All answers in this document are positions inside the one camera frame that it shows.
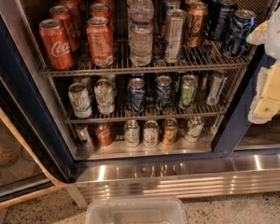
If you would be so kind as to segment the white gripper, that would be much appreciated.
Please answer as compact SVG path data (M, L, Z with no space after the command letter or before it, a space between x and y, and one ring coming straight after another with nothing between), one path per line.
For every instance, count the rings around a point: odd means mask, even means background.
M246 42L256 46L265 43L265 52L277 60L270 68L260 69L247 116L254 124L264 124L280 111L280 7L269 22L264 21L248 35Z

